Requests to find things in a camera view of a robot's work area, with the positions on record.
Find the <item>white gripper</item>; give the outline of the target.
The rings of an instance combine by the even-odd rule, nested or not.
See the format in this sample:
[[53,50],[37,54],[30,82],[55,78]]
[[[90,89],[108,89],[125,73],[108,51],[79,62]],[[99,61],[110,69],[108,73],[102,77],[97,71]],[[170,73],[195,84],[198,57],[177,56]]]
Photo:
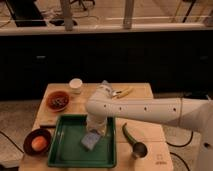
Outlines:
[[86,129],[87,131],[96,131],[101,136],[104,136],[107,130],[107,118],[88,114],[86,118]]

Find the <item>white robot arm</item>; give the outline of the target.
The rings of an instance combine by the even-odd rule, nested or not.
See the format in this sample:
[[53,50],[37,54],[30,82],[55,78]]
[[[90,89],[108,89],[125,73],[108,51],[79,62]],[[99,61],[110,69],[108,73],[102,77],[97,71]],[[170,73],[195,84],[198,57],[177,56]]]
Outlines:
[[98,119],[107,116],[180,127],[201,134],[194,171],[213,171],[213,100],[189,98],[112,98],[113,88],[103,81],[85,104]]

